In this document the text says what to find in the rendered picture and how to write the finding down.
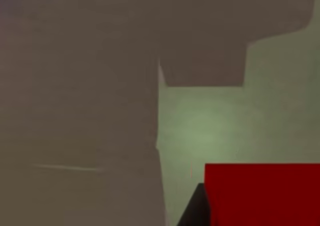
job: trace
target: red rectangle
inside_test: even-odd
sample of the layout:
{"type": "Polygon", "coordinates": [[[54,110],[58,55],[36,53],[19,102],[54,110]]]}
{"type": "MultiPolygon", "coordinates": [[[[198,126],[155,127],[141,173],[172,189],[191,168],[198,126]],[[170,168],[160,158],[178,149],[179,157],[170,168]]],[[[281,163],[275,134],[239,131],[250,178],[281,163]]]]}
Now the red rectangle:
{"type": "Polygon", "coordinates": [[[320,164],[206,164],[211,226],[320,225],[320,164]]]}

